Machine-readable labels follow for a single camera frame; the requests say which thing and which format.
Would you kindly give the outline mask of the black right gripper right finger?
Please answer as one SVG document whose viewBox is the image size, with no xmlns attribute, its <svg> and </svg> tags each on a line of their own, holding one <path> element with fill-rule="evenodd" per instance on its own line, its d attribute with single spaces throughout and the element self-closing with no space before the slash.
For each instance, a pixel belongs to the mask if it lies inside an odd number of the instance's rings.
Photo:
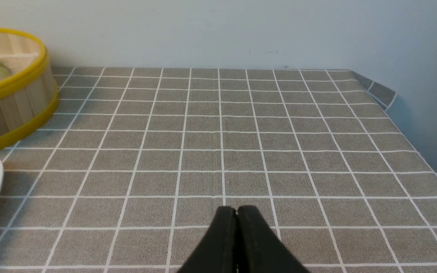
<svg viewBox="0 0 437 273">
<path fill-rule="evenodd" d="M 241 239 L 237 249 L 239 273 L 309 272 L 278 239 L 257 207 L 239 207 L 237 220 Z"/>
</svg>

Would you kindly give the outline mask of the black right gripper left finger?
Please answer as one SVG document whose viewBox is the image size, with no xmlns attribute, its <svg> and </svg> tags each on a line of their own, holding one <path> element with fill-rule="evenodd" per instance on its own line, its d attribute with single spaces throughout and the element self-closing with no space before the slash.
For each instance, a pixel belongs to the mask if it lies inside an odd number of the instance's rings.
<svg viewBox="0 0 437 273">
<path fill-rule="evenodd" d="M 234 257 L 236 211 L 220 206 L 203 238 L 179 269 L 179 273 L 236 273 Z"/>
</svg>

